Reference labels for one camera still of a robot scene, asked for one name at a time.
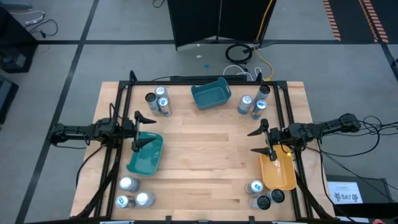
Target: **orange tray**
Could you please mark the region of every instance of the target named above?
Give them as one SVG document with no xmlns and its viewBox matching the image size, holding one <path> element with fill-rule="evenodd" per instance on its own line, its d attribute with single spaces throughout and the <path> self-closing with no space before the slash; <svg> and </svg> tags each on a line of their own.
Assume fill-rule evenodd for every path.
<svg viewBox="0 0 398 224">
<path fill-rule="evenodd" d="M 292 190 L 297 184 L 292 157 L 284 153 L 280 145 L 274 146 L 274 150 L 278 157 L 275 161 L 270 161 L 266 155 L 260 155 L 262 182 L 271 190 Z M 285 145 L 284 151 L 291 152 Z"/>
</svg>

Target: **black can top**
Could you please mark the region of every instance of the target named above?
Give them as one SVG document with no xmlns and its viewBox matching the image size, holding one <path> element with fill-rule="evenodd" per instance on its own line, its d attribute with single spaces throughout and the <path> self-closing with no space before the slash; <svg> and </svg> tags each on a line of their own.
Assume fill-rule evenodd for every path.
<svg viewBox="0 0 398 224">
<path fill-rule="evenodd" d="M 148 94 L 145 96 L 145 100 L 146 100 L 148 103 L 152 103 L 153 101 L 155 101 L 155 100 L 156 100 L 156 95 L 155 95 L 155 93 L 148 93 Z"/>
<path fill-rule="evenodd" d="M 267 196 L 261 195 L 260 197 L 257 198 L 257 204 L 259 208 L 267 210 L 271 206 L 271 201 Z"/>
<path fill-rule="evenodd" d="M 279 189 L 275 189 L 272 191 L 271 197 L 274 202 L 282 203 L 285 200 L 285 193 Z"/>
<path fill-rule="evenodd" d="M 266 86 L 266 85 L 260 86 L 260 92 L 262 94 L 268 94 L 270 91 L 271 91 L 271 89 L 268 86 Z"/>
</svg>

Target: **white cable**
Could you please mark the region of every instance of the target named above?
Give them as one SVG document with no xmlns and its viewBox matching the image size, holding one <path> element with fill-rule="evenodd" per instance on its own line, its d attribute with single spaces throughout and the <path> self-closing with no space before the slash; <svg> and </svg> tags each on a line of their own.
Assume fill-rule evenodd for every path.
<svg viewBox="0 0 398 224">
<path fill-rule="evenodd" d="M 250 79 L 251 79 L 252 81 L 254 81 L 252 75 L 251 75 L 249 72 L 245 72 L 240 66 L 237 66 L 237 65 L 230 65 L 230 66 L 227 66 L 227 67 L 224 69 L 223 75 L 225 75 L 225 71 L 226 71 L 227 69 L 231 68 L 231 67 L 238 67 L 238 68 L 242 71 L 241 73 L 238 73 L 237 75 L 241 75 L 241 74 L 247 75 L 247 74 L 249 74 Z"/>
<path fill-rule="evenodd" d="M 259 73 L 257 73 L 257 69 L 258 69 L 258 70 L 260 70 L 260 72 L 261 72 L 261 68 L 260 68 L 260 67 L 256 67 L 256 68 L 254 68 L 254 73 L 256 74 L 256 76 L 258 76 L 258 75 L 259 75 L 259 73 L 260 73 L 260 72 L 259 72 Z"/>
<path fill-rule="evenodd" d="M 254 80 L 253 80 L 253 77 L 251 76 L 251 74 L 250 74 L 249 72 L 241 72 L 241 73 L 238 73 L 237 75 L 242 75 L 242 74 L 249 75 L 250 79 L 251 79 L 252 81 L 254 81 Z"/>
<path fill-rule="evenodd" d="M 31 11 L 31 12 L 24 12 L 24 13 L 15 13 L 15 12 L 10 12 L 11 15 L 17 15 L 17 16 L 22 16 L 22 15 L 28 15 L 28 14 L 32 14 L 32 13 L 41 13 L 44 14 L 43 11 Z"/>
<path fill-rule="evenodd" d="M 242 72 L 245 72 L 241 67 L 239 67 L 239 66 L 237 66 L 237 65 L 230 65 L 230 66 L 227 66 L 227 67 L 224 69 L 223 75 L 225 75 L 225 71 L 226 71 L 227 69 L 231 68 L 231 67 L 237 67 L 237 68 L 239 68 Z"/>
<path fill-rule="evenodd" d="M 31 12 L 24 12 L 24 13 L 10 12 L 11 15 L 16 15 L 16 16 L 23 16 L 23 15 L 28 15 L 28 14 L 32 14 L 32 13 L 41 13 L 42 16 L 40 16 L 37 19 L 33 19 L 31 21 L 25 21 L 26 25 L 36 24 L 36 23 L 39 23 L 40 21 L 42 21 L 44 19 L 44 15 L 45 15 L 44 11 L 31 11 Z"/>
</svg>

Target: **soda can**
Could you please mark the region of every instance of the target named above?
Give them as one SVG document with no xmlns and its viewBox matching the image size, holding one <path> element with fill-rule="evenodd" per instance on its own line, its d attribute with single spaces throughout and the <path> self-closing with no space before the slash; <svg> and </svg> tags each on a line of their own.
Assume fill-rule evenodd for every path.
<svg viewBox="0 0 398 224">
<path fill-rule="evenodd" d="M 155 204 L 155 195 L 150 192 L 140 192 L 136 196 L 138 207 L 148 208 Z"/>
<path fill-rule="evenodd" d="M 279 189 L 268 191 L 266 196 L 275 203 L 282 203 L 285 200 L 285 193 Z"/>
<path fill-rule="evenodd" d="M 266 107 L 267 107 L 267 103 L 265 100 L 257 101 L 256 105 L 254 105 L 253 112 L 251 113 L 251 118 L 260 119 L 260 117 Z"/>
<path fill-rule="evenodd" d="M 157 97 L 155 93 L 148 93 L 145 96 L 145 100 L 148 103 L 148 106 L 154 115 L 160 115 L 162 112 L 160 111 L 160 107 L 157 104 Z"/>
<path fill-rule="evenodd" d="M 133 177 L 123 177 L 119 181 L 119 188 L 130 192 L 136 192 L 139 190 L 140 181 Z"/>
<path fill-rule="evenodd" d="M 166 97 L 169 98 L 169 96 L 167 95 L 167 90 L 166 88 L 162 87 L 162 86 L 158 86 L 155 89 L 155 94 L 157 96 L 158 99 L 162 98 L 162 97 Z"/>
<path fill-rule="evenodd" d="M 260 86 L 256 97 L 254 97 L 254 102 L 257 102 L 259 100 L 266 100 L 270 91 L 271 91 L 271 89 L 268 86 L 266 86 L 266 85 Z"/>
<path fill-rule="evenodd" d="M 264 186 L 260 180 L 253 180 L 252 182 L 246 184 L 244 188 L 248 194 L 257 194 L 262 192 Z"/>
<path fill-rule="evenodd" d="M 117 208 L 132 208 L 135 207 L 136 203 L 134 197 L 127 195 L 120 195 L 116 198 Z"/>
<path fill-rule="evenodd" d="M 171 116 L 172 115 L 172 109 L 170 107 L 170 101 L 166 97 L 160 98 L 158 101 L 160 110 L 162 111 L 162 114 L 164 116 Z"/>
<path fill-rule="evenodd" d="M 271 206 L 271 201 L 267 196 L 260 195 L 250 198 L 249 204 L 253 209 L 267 210 Z"/>
<path fill-rule="evenodd" d="M 250 107 L 253 103 L 253 99 L 249 95 L 244 95 L 241 98 L 241 101 L 239 102 L 238 105 L 238 112 L 240 114 L 247 114 L 250 110 Z"/>
</svg>

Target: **teal plastic bin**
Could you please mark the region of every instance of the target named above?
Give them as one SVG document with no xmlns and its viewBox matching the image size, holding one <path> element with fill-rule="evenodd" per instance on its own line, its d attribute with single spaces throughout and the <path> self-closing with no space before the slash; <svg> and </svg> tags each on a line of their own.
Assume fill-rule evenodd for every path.
<svg viewBox="0 0 398 224">
<path fill-rule="evenodd" d="M 154 175 L 163 150 L 163 137 L 156 133 L 140 131 L 139 138 L 156 138 L 139 152 L 133 152 L 127 170 L 140 175 Z"/>
<path fill-rule="evenodd" d="M 191 92 L 195 104 L 200 110 L 207 110 L 225 104 L 231 97 L 231 90 L 224 78 L 202 86 L 192 86 Z"/>
</svg>

